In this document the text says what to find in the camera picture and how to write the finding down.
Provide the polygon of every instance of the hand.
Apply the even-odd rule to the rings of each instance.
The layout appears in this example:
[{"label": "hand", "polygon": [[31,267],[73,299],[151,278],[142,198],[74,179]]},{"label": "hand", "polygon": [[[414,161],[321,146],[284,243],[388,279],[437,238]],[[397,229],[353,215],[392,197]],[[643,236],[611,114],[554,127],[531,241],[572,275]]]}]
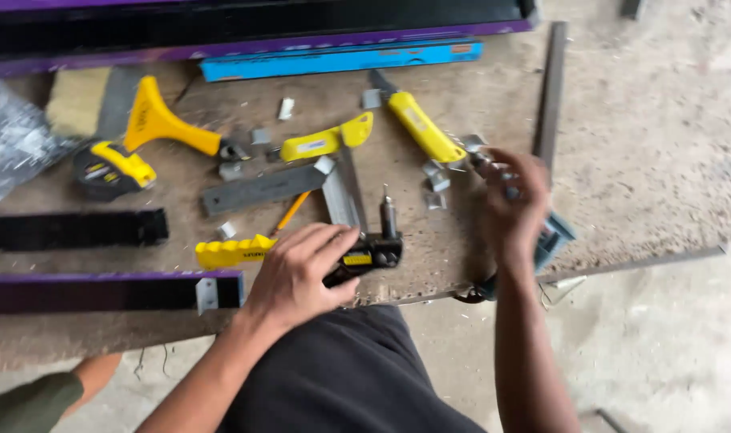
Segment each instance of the hand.
[{"label": "hand", "polygon": [[[534,249],[549,213],[548,173],[533,155],[488,149],[497,163],[481,170],[488,184],[492,243],[502,267],[533,266]],[[507,198],[508,188],[520,194]]]},{"label": "hand", "polygon": [[243,310],[287,331],[351,300],[358,278],[330,289],[322,279],[359,235],[359,227],[314,223],[283,237],[264,258]]}]

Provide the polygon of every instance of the green sleeve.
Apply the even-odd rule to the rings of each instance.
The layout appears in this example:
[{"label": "green sleeve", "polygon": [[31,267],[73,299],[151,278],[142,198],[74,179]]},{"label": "green sleeve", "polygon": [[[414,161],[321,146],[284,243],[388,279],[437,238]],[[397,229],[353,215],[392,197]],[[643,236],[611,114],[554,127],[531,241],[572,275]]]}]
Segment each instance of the green sleeve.
[{"label": "green sleeve", "polygon": [[83,392],[79,378],[67,372],[0,394],[0,433],[46,433]]}]

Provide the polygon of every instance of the left hand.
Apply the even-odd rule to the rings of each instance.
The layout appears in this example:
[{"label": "left hand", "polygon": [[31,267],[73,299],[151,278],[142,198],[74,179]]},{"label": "left hand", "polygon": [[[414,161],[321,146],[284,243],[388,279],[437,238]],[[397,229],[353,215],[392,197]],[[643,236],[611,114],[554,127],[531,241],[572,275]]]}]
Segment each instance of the left hand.
[{"label": "left hand", "polygon": [[358,278],[330,289],[322,279],[359,234],[359,227],[313,223],[283,237],[264,258],[241,310],[290,330],[351,300]]}]

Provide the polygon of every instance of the person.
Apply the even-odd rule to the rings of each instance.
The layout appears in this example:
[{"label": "person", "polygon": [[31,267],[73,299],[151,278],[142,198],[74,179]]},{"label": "person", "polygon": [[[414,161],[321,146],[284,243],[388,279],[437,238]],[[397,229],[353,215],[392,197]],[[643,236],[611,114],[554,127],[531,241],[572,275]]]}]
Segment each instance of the person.
[{"label": "person", "polygon": [[92,400],[109,382],[122,354],[83,359],[71,371],[45,375],[0,394],[0,433],[46,433]]},{"label": "person", "polygon": [[[534,290],[547,172],[533,156],[491,153],[505,164],[482,169],[497,235],[502,427],[578,432]],[[519,197],[505,199],[508,186]],[[327,289],[322,278],[358,234],[316,223],[277,241],[245,306],[138,431],[482,431],[437,397],[398,308],[337,309],[358,280]]]}]

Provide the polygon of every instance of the drill bit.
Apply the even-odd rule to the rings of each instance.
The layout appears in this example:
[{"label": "drill bit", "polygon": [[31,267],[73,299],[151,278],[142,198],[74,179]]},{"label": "drill bit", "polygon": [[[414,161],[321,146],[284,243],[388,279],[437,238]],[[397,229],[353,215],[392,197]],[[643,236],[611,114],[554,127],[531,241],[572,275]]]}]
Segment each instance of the drill bit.
[{"label": "drill bit", "polygon": [[395,205],[387,193],[387,184],[384,184],[384,198],[379,206],[381,214],[381,236],[384,239],[395,239],[398,237],[397,223],[395,222]]}]

